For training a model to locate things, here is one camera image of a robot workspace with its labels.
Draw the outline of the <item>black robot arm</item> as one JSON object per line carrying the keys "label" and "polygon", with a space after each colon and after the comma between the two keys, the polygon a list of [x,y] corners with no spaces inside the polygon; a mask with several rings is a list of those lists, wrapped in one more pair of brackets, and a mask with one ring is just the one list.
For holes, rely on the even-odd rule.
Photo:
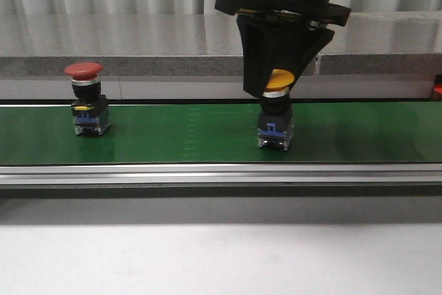
{"label": "black robot arm", "polygon": [[215,9],[237,17],[243,89],[254,97],[262,95],[275,69],[299,77],[333,39],[328,25],[345,26],[351,12],[329,0],[215,0]]}

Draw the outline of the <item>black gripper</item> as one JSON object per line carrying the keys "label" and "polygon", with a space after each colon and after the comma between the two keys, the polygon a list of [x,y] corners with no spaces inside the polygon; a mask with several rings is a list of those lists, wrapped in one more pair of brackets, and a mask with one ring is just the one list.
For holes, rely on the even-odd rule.
{"label": "black gripper", "polygon": [[228,15],[274,15],[301,26],[282,28],[274,42],[273,28],[256,17],[238,17],[243,49],[243,90],[260,97],[272,69],[294,75],[291,90],[306,67],[334,38],[327,25],[345,26],[351,9],[329,0],[215,0],[215,9]]}

